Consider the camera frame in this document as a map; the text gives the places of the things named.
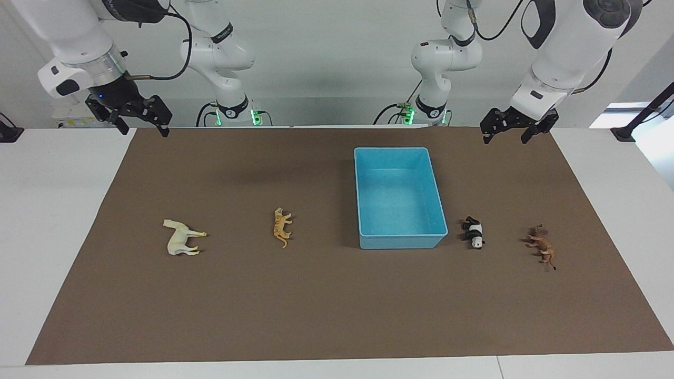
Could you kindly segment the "black and white panda toy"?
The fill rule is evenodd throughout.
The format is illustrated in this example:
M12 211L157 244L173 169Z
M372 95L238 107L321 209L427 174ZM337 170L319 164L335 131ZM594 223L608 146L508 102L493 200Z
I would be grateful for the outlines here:
M467 216L464 221L462 221L462 230L462 240L469 241L472 248L481 250L485 244L482 235L481 222L472 216Z

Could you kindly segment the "white horse toy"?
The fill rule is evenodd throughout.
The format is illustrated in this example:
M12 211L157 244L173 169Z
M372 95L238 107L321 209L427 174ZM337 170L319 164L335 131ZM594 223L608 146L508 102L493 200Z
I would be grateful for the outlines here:
M188 247L187 241L191 237L207 237L206 232L190 230L187 225L171 219L164 219L162 226L166 226L174 230L173 235L171 235L167 243L167 252L171 256L177 256L179 254L195 256L200 253L200 250L197 246Z

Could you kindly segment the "brown lion toy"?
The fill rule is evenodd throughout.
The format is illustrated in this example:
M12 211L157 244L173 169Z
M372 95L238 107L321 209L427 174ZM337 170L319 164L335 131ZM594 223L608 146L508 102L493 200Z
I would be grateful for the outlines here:
M556 271L557 267L554 265L553 259L556 252L548 239L548 230L544 224L534 226L527 237L524 239L527 242L527 247L536 248L535 256L540 257L539 263L551 266Z

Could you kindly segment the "orange striped tiger toy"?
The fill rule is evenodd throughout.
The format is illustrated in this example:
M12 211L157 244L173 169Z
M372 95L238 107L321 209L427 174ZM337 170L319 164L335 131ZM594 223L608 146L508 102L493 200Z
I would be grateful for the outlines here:
M276 237L276 239L280 240L283 242L282 248L286 248L288 245L288 240L291 238L291 235L293 234L292 231L285 231L285 226L286 225L291 225L293 221L290 219L293 214L288 213L284 214L284 209L279 207L274 210L274 227L273 227L273 235Z

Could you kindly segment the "white cardboard box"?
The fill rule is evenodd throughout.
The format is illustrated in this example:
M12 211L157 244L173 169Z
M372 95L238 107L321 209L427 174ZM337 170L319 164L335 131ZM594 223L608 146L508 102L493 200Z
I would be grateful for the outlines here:
M53 103L52 118L60 128L111 128L108 122L100 122L83 103Z

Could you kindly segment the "light blue storage box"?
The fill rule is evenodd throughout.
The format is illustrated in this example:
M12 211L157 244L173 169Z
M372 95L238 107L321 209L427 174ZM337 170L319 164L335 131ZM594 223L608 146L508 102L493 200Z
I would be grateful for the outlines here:
M448 236L427 148L358 147L353 155L361 249L432 249Z

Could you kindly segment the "brown table mat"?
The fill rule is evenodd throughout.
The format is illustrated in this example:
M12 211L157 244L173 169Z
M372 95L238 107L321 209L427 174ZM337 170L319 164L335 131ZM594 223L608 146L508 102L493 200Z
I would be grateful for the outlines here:
M370 146L429 150L449 231L435 248L359 246L353 152ZM200 253L171 256L164 219L206 232L187 241ZM524 240L539 224L556 271ZM549 134L141 129L27 364L673 349Z

